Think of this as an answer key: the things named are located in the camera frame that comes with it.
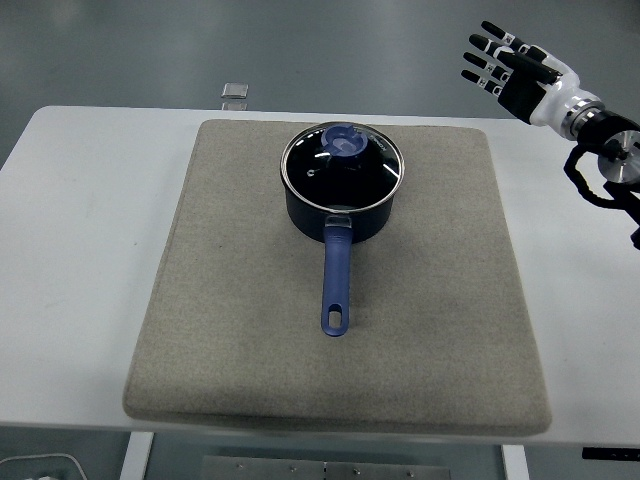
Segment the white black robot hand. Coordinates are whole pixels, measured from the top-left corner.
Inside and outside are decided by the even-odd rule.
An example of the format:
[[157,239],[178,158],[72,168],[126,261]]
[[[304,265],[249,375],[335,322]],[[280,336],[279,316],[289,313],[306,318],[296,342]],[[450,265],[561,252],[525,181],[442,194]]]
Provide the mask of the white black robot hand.
[[538,45],[528,43],[499,26],[483,21],[486,35],[472,34],[478,52],[463,58],[474,68],[464,79],[488,92],[506,111],[526,124],[548,126],[572,139],[577,116],[604,105],[595,94],[581,88],[578,74]]

